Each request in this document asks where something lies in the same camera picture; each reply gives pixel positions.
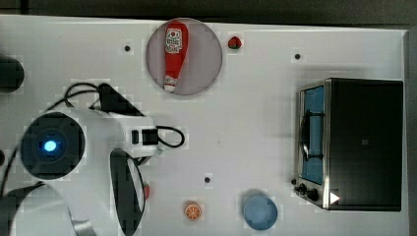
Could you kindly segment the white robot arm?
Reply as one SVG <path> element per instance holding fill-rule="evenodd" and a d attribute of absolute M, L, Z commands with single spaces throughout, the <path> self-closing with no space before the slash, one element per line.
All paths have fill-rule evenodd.
<path fill-rule="evenodd" d="M 144 115 L 86 109 L 48 111 L 34 119 L 10 162 L 29 186 L 1 193 L 1 236 L 17 233 L 16 216 L 35 193 L 53 194 L 27 216 L 26 232 L 40 236 L 136 236 L 144 217 L 140 165 L 156 153 L 157 129 Z"/>

